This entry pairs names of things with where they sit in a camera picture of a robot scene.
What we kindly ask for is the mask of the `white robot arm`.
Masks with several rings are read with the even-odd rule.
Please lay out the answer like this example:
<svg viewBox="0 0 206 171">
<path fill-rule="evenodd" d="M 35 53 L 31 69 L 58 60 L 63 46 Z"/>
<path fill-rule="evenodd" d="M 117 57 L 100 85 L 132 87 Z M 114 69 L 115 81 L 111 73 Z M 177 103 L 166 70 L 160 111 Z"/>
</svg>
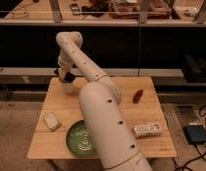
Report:
<svg viewBox="0 0 206 171">
<path fill-rule="evenodd" d="M 119 87 L 81 50 L 81 33 L 59 32 L 56 42 L 60 81 L 72 82 L 73 65 L 88 81 L 79 92 L 79 106 L 104 171 L 153 171 L 119 108 Z"/>
</svg>

